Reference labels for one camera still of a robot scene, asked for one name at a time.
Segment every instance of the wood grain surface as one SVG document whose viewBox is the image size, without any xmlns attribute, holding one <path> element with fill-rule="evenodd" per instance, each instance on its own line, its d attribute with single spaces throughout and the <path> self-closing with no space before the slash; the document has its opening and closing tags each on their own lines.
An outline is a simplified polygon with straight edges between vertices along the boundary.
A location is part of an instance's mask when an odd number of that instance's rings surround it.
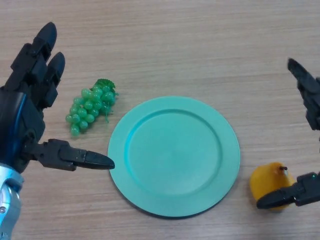
<svg viewBox="0 0 320 240">
<path fill-rule="evenodd" d="M 105 154 L 118 121 L 159 96 L 201 100 L 222 113 L 241 146 L 229 194 L 193 218 L 164 220 L 130 206 L 107 171 L 46 169 L 23 173 L 14 240 L 314 240 L 320 204 L 280 214 L 257 210 L 248 184 L 258 165 L 281 161 L 295 176 L 320 171 L 319 133 L 305 120 L 288 57 L 320 76 L 319 0 L 1 0 L 0 83 L 24 43 L 53 21 L 66 67 L 43 141 L 59 138 Z M 72 99 L 98 78 L 120 97 L 103 118 L 72 139 Z"/>
</svg>

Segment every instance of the grape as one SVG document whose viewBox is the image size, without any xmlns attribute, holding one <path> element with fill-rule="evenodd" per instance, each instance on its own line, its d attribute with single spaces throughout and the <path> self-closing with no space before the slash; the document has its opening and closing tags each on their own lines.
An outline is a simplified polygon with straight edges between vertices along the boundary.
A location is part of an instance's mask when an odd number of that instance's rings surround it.
<svg viewBox="0 0 320 240">
<path fill-rule="evenodd" d="M 85 100 L 82 97 L 75 97 L 73 103 L 76 105 L 83 105 L 85 104 Z"/>
<path fill-rule="evenodd" d="M 110 102 L 114 100 L 114 94 L 111 91 L 108 91 L 107 93 L 103 94 L 101 97 L 102 101 Z"/>
<path fill-rule="evenodd" d="M 70 127 L 70 132 L 72 136 L 78 136 L 80 133 L 79 127 L 76 124 L 72 124 Z"/>
<path fill-rule="evenodd" d="M 103 114 L 108 114 L 111 111 L 111 108 L 108 104 L 104 104 L 101 108 L 101 112 Z"/>
<path fill-rule="evenodd" d="M 71 108 L 80 108 L 80 105 L 73 103 L 73 104 L 71 105 Z"/>
<path fill-rule="evenodd" d="M 81 90 L 81 96 L 84 98 L 84 99 L 89 99 L 92 95 L 92 92 L 88 89 L 88 88 L 84 88 Z"/>
<path fill-rule="evenodd" d="M 100 110 L 102 107 L 102 101 L 97 101 L 94 103 L 93 108 L 96 110 Z"/>
<path fill-rule="evenodd" d="M 94 103 L 90 100 L 86 101 L 85 104 L 84 104 L 84 108 L 87 109 L 87 110 L 90 110 L 94 107 Z"/>
<path fill-rule="evenodd" d="M 80 116 L 80 118 L 85 118 L 86 116 L 87 116 L 87 110 L 86 109 L 84 109 L 84 108 L 80 108 L 79 110 L 78 110 L 78 115 Z"/>
<path fill-rule="evenodd" d="M 73 122 L 73 117 L 70 114 L 68 114 L 67 116 L 65 116 L 65 120 L 67 123 L 71 124 Z"/>
<path fill-rule="evenodd" d="M 70 115 L 76 114 L 78 112 L 78 109 L 79 109 L 78 107 L 72 106 L 69 111 Z"/>
<path fill-rule="evenodd" d="M 88 114 L 86 117 L 85 117 L 85 120 L 88 122 L 88 123 L 93 123 L 93 121 L 95 120 L 95 117 L 91 114 Z"/>
<path fill-rule="evenodd" d="M 94 85 L 93 88 L 92 88 L 93 91 L 96 91 L 98 89 L 101 89 L 98 85 Z"/>
<path fill-rule="evenodd" d="M 77 123 L 79 123 L 80 122 L 80 116 L 78 115 L 78 114 L 73 114 L 72 115 L 72 122 L 74 123 L 74 124 L 77 124 Z"/>
<path fill-rule="evenodd" d="M 96 88 L 96 89 L 93 90 L 93 93 L 94 93 L 94 94 L 97 94 L 97 95 L 99 95 L 99 97 L 101 97 L 101 95 L 102 95 L 104 92 L 101 90 L 101 88 Z"/>
<path fill-rule="evenodd" d="M 94 117 L 98 117 L 98 115 L 99 115 L 99 111 L 97 110 L 97 109 L 91 109 L 90 111 L 89 111 L 89 114 L 91 114 L 92 116 L 94 116 Z"/>
<path fill-rule="evenodd" d="M 93 102 L 99 102 L 100 101 L 100 95 L 99 94 L 97 94 L 95 91 L 93 92 L 93 94 L 91 95 L 91 100 L 93 101 Z"/>
<path fill-rule="evenodd" d="M 107 92 L 110 91 L 110 87 L 109 87 L 109 86 L 104 86 L 104 87 L 102 88 L 102 91 L 103 91 L 104 93 L 107 93 Z"/>
<path fill-rule="evenodd" d="M 110 105 L 113 106 L 116 103 L 116 98 L 113 97 L 110 101 L 109 101 Z"/>
<path fill-rule="evenodd" d="M 86 122 L 85 120 L 81 120 L 79 123 L 79 127 L 81 129 L 86 129 L 88 127 L 88 122 Z"/>
</svg>

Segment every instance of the green grapes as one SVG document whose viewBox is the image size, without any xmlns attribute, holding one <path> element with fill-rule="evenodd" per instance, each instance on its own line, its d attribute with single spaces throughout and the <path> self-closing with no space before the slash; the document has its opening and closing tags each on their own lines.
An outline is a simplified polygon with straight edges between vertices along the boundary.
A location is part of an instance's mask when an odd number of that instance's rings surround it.
<svg viewBox="0 0 320 240">
<path fill-rule="evenodd" d="M 88 127 L 88 122 L 85 121 L 85 120 L 81 120 L 80 123 L 79 123 L 79 127 L 81 129 L 86 129 Z"/>
<path fill-rule="evenodd" d="M 97 109 L 91 109 L 89 111 L 89 114 L 91 114 L 92 116 L 94 116 L 95 118 L 99 116 L 99 111 Z"/>
<path fill-rule="evenodd" d="M 76 124 L 72 124 L 70 127 L 70 133 L 72 136 L 76 137 L 80 133 L 80 129 Z"/>
<path fill-rule="evenodd" d="M 80 118 L 84 119 L 87 116 L 87 110 L 85 110 L 84 108 L 80 108 L 78 110 L 78 115 L 80 116 Z"/>
<path fill-rule="evenodd" d="M 91 100 L 87 100 L 85 103 L 84 103 L 84 108 L 87 109 L 87 110 L 90 110 L 94 107 L 94 103 L 91 101 Z"/>
<path fill-rule="evenodd" d="M 76 137 L 84 132 L 89 124 L 93 123 L 99 114 L 108 120 L 108 114 L 112 112 L 111 106 L 116 102 L 115 84 L 108 79 L 98 79 L 91 89 L 83 88 L 81 96 L 73 99 L 69 114 L 65 121 L 70 124 L 70 133 Z"/>
<path fill-rule="evenodd" d="M 75 97 L 73 99 L 73 103 L 76 105 L 83 105 L 83 104 L 85 104 L 85 100 L 83 97 Z"/>
</svg>

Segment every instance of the robotic hand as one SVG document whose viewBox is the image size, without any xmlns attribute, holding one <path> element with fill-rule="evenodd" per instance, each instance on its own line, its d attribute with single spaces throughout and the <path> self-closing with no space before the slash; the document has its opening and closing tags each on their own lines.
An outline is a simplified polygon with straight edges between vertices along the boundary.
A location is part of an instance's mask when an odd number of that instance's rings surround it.
<svg viewBox="0 0 320 240">
<path fill-rule="evenodd" d="M 53 105 L 65 68 L 61 52 L 46 64 L 56 38 L 56 26 L 49 22 L 32 44 L 23 46 L 11 65 L 11 76 L 0 88 L 0 240 L 11 238 L 19 218 L 21 173 L 30 160 L 67 171 L 115 167 L 107 156 L 73 148 L 67 141 L 38 143 L 46 127 L 43 110 Z"/>
<path fill-rule="evenodd" d="M 297 79 L 297 88 L 306 107 L 306 119 L 312 130 L 320 130 L 320 78 L 312 75 L 292 58 L 288 61 L 288 70 Z M 296 183 L 270 192 L 260 198 L 258 209 L 270 209 L 295 203 L 297 206 L 320 201 L 320 173 L 307 173 L 298 176 Z"/>
</svg>

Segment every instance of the teal plate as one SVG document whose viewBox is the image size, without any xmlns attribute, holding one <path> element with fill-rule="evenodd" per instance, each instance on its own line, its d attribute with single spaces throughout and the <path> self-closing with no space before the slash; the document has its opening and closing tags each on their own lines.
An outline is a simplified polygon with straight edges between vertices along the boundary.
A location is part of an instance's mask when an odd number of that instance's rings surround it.
<svg viewBox="0 0 320 240">
<path fill-rule="evenodd" d="M 181 218 L 217 204 L 234 184 L 240 148 L 211 106 L 166 96 L 129 111 L 112 133 L 111 177 L 125 198 L 151 214 Z"/>
</svg>

